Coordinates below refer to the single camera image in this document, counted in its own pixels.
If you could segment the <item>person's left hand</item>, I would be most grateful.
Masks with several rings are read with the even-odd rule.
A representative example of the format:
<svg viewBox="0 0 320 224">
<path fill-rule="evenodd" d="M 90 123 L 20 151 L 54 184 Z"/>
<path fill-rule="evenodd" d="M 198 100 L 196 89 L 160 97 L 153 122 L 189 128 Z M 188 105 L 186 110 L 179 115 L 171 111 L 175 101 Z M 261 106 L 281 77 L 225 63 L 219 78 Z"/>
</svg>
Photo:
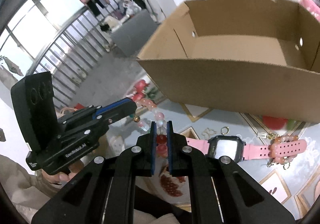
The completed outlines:
<svg viewBox="0 0 320 224">
<path fill-rule="evenodd" d="M 59 172 L 56 175 L 49 175 L 43 169 L 41 170 L 42 176 L 51 184 L 58 184 L 62 182 L 69 182 L 84 168 L 84 163 L 81 160 L 73 163 L 68 167 L 70 173 Z"/>
</svg>

